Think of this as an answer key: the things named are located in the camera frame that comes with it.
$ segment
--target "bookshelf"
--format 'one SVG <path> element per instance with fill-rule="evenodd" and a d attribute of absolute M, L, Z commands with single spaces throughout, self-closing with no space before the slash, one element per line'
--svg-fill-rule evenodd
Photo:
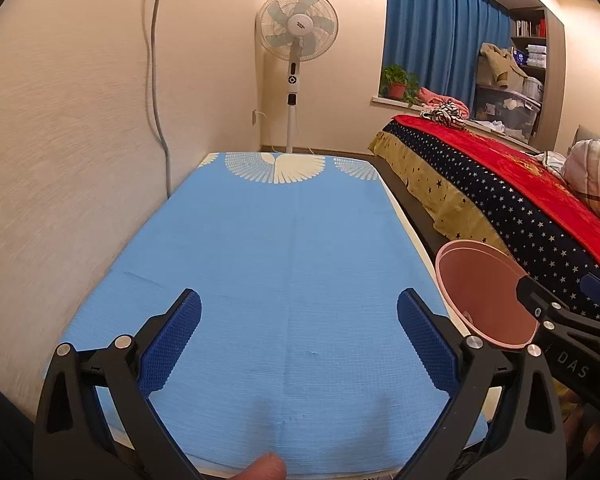
<path fill-rule="evenodd" d="M 530 44 L 547 46 L 547 38 L 538 36 L 542 31 L 546 34 L 546 17 L 544 7 L 523 7 L 510 10 L 512 19 L 511 41 L 516 49 L 526 52 Z M 535 77 L 543 85 L 546 81 L 546 69 L 523 65 L 520 67 L 528 76 Z"/>
<path fill-rule="evenodd" d="M 511 44 L 518 50 L 526 51 L 530 44 L 546 46 L 546 68 L 522 66 L 521 69 L 531 77 L 544 84 L 544 98 L 538 114 L 538 122 L 534 125 L 536 134 L 529 144 L 537 150 L 553 150 L 557 139 L 562 105 L 564 102 L 564 83 L 566 66 L 566 42 L 564 25 L 546 7 L 525 7 L 510 9 L 512 19 Z M 530 33 L 522 34 L 516 28 L 518 20 L 530 23 Z M 544 20 L 545 38 L 540 38 L 539 25 Z"/>

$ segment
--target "white feather pattern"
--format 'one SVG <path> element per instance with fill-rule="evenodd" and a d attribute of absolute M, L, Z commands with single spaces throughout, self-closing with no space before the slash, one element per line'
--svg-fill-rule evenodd
<path fill-rule="evenodd" d="M 254 182 L 289 184 L 313 178 L 324 170 L 324 157 L 283 153 L 227 153 L 225 164 L 234 175 Z"/>
<path fill-rule="evenodd" d="M 341 156 L 333 157 L 333 163 L 343 173 L 346 173 L 361 180 L 377 180 L 378 172 L 366 160 L 356 160 L 355 158 L 343 158 Z"/>
<path fill-rule="evenodd" d="M 201 168 L 202 166 L 211 164 L 214 160 L 216 160 L 216 158 L 218 158 L 217 153 L 209 153 L 205 158 L 202 159 L 202 162 L 200 162 L 200 164 L 198 164 L 198 167 Z"/>

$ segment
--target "power cord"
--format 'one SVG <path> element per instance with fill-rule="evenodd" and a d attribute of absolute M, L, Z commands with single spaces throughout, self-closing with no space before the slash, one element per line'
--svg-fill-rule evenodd
<path fill-rule="evenodd" d="M 273 145 L 273 141 L 271 140 L 271 133 L 270 133 L 270 131 L 269 131 L 269 118 L 267 117 L 266 113 L 264 113 L 264 112 L 260 112 L 260 111 L 258 111 L 258 110 L 255 110 L 255 111 L 254 111 L 254 113 L 255 113 L 256 115 L 261 115 L 261 116 L 263 116 L 263 117 L 264 117 L 264 118 L 267 120 L 267 128 L 266 128 L 266 130 L 267 130 L 267 139 L 269 139 L 269 146 L 271 146 L 271 149 L 273 150 L 273 152 L 274 152 L 274 153 L 282 153 L 282 152 L 279 152 L 279 151 L 278 151 L 278 150 L 275 148 L 275 146 Z"/>
<path fill-rule="evenodd" d="M 164 151 L 164 172 L 165 172 L 165 185 L 167 189 L 167 198 L 171 197 L 171 155 L 169 152 L 169 145 L 167 144 L 164 134 L 162 132 L 162 126 L 160 124 L 160 114 L 158 113 L 158 98 L 156 90 L 156 60 L 155 60 L 155 25 L 158 20 L 158 8 L 160 7 L 160 0 L 154 1 L 154 12 L 151 18 L 151 41 L 148 43 L 149 55 L 147 56 L 147 63 L 151 62 L 151 99 L 154 109 L 154 121 L 155 127 L 158 130 L 158 138 L 160 139 L 160 145 Z M 142 21 L 142 30 L 144 31 L 144 20 Z"/>
<path fill-rule="evenodd" d="M 271 134 L 270 134 L 270 131 L 269 131 L 269 118 L 267 117 L 266 113 L 260 112 L 258 110 L 255 110 L 254 113 L 256 115 L 263 116 L 267 120 L 267 139 L 269 140 L 269 146 L 271 146 L 271 149 L 273 150 L 273 152 L 274 153 L 282 153 L 282 152 L 279 152 L 278 150 L 276 150 L 275 146 L 273 145 L 273 142 L 271 140 Z M 315 155 L 314 150 L 312 150 L 311 148 L 307 148 L 307 149 L 311 152 L 312 155 Z"/>
<path fill-rule="evenodd" d="M 142 16 L 142 37 L 144 38 L 144 46 L 146 50 L 146 62 L 144 70 L 144 114 L 146 115 L 146 122 L 149 124 L 151 133 L 154 134 L 155 140 L 160 143 L 160 137 L 158 131 L 155 129 L 154 112 L 149 108 L 149 94 L 151 92 L 151 43 L 149 43 L 149 33 L 146 30 L 146 1 L 142 0 L 141 16 Z"/>

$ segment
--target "human hand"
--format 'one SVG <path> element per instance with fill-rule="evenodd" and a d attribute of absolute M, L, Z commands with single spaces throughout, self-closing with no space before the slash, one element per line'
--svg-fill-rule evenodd
<path fill-rule="evenodd" d="M 572 390 L 567 392 L 561 397 L 567 402 L 573 404 L 579 404 L 581 399 Z M 584 407 L 582 405 L 577 406 L 571 415 L 564 421 L 564 438 L 567 442 L 567 449 L 571 447 L 579 440 L 582 434 L 582 423 L 584 418 Z M 600 443 L 600 421 L 595 422 L 587 430 L 584 438 L 582 439 L 582 453 L 585 457 L 588 457 L 596 449 L 596 446 Z"/>
<path fill-rule="evenodd" d="M 243 472 L 238 473 L 231 480 L 285 480 L 286 465 L 284 461 L 273 453 L 267 453 L 257 459 Z"/>

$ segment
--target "potted plant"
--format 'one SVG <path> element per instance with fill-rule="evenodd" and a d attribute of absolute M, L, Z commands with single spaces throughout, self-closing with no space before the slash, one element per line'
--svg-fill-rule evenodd
<path fill-rule="evenodd" d="M 407 88 L 406 79 L 406 70 L 394 63 L 382 69 L 380 84 L 387 88 L 388 97 L 402 100 Z"/>
<path fill-rule="evenodd" d="M 402 101 L 415 105 L 418 104 L 420 95 L 420 85 L 418 84 L 418 75 L 413 72 L 407 72 L 404 79 L 405 89 L 402 94 Z"/>

